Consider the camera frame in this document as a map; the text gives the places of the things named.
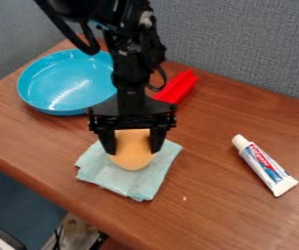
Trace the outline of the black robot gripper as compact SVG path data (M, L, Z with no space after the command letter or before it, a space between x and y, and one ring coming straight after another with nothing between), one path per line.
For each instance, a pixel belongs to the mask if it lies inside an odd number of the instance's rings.
M88 108L90 129L98 134L108 154L116 154L114 130L150 129L152 153L162 149L167 130L176 126L178 107L158 101L147 94L146 87L119 90L104 102Z

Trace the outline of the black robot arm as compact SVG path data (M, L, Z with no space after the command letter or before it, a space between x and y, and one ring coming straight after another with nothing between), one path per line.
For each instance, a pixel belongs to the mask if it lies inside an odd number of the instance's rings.
M111 155L118 152L116 133L132 129L150 131L150 151L159 152L167 131L176 126L176 106L147 94L148 90L163 90L150 84L150 77L163 71L166 61L150 0L36 1L67 38L88 55L100 51L91 30L95 27L103 30L118 93L88 108L88 116L90 129L98 134L106 152Z

